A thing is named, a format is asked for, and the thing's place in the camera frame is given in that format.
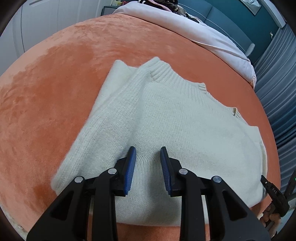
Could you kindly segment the person's right hand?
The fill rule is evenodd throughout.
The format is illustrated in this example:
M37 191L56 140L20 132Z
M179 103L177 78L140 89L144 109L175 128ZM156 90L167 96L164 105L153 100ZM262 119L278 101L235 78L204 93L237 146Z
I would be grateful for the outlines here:
M278 213L271 213L270 211L272 210L273 205L270 204L265 211L263 212L262 217L260 217L259 221L260 223L266 227L266 223L268 221L274 222L273 226L270 228L270 230L268 231L270 237L273 237L276 234L276 230L278 228L278 226L280 225L281 222L281 218L280 215Z

